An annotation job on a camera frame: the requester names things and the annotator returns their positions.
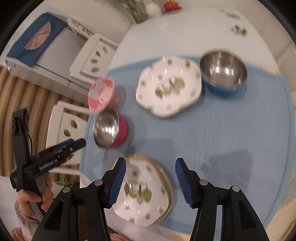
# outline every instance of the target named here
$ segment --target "floor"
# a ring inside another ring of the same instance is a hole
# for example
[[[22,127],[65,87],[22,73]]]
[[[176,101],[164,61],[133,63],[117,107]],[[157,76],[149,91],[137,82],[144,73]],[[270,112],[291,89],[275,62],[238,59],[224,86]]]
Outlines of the floor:
[[[33,142],[32,152],[35,155],[45,149],[50,114],[59,100],[83,106],[67,97],[17,78],[9,74],[6,68],[0,67],[0,176],[10,176],[15,166],[11,128],[13,112],[27,108],[30,117],[29,134]],[[87,115],[79,113],[71,114],[84,120],[88,118]],[[53,181],[60,180],[58,174],[50,174],[50,177]]]

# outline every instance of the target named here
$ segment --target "blue cover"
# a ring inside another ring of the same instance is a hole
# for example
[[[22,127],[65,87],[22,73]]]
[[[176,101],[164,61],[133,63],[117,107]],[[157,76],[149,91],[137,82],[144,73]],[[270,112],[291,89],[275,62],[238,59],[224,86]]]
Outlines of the blue cover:
[[[172,211],[160,225],[190,234],[197,210],[186,204],[175,174],[175,161],[183,157],[189,169],[213,185],[238,185],[267,227],[286,190],[295,149],[293,105],[285,80],[247,66],[247,86],[240,92],[220,97],[206,87],[195,104],[160,119],[135,100],[140,73],[154,61],[108,73],[123,99],[119,111],[128,120],[128,139],[117,149],[98,148],[93,139],[96,117],[91,115],[81,157],[82,173],[91,181],[101,178],[126,153],[154,159],[166,170],[174,188]],[[221,208],[217,218],[219,233]]]
[[[49,36],[43,42],[43,44],[37,49],[28,50],[25,49],[26,44],[34,36],[34,34],[40,30],[47,22],[51,25],[51,31]],[[13,44],[7,57],[16,58],[29,67],[33,67],[42,55],[48,45],[55,39],[55,37],[65,28],[67,24],[62,20],[50,15],[49,13],[41,14],[20,36],[20,38]]]

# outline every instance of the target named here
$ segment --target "green plant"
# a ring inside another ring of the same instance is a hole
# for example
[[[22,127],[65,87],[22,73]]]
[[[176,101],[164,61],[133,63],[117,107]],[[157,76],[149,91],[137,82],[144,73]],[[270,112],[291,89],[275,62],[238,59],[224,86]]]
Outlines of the green plant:
[[[77,183],[74,181],[71,181],[70,175],[68,174],[62,174],[62,181],[56,182],[57,185],[64,186],[64,187],[70,187],[72,189],[77,189]]]
[[[146,14],[138,7],[135,0],[119,0],[119,2],[125,5],[136,23],[143,22],[148,18]]]

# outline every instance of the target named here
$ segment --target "white vase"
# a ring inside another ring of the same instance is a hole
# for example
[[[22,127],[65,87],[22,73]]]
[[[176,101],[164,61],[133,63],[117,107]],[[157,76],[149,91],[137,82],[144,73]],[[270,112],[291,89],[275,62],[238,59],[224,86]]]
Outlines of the white vase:
[[[162,15],[160,7],[152,0],[143,0],[145,4],[146,12],[152,18],[157,18]]]

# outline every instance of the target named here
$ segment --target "white table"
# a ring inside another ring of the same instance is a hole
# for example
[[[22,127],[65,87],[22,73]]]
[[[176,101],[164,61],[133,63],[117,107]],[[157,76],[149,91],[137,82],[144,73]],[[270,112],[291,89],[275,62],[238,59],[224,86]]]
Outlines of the white table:
[[[231,18],[227,13],[236,14],[239,19]],[[246,36],[231,31],[236,24],[247,29]],[[238,10],[221,7],[183,9],[133,25],[119,45],[109,69],[167,54],[202,56],[213,49],[230,51],[247,64],[279,72],[274,57],[251,23]],[[90,180],[81,174],[80,186],[89,183]],[[111,228],[135,241],[190,238],[158,225],[137,227],[116,216],[112,209],[105,213]]]

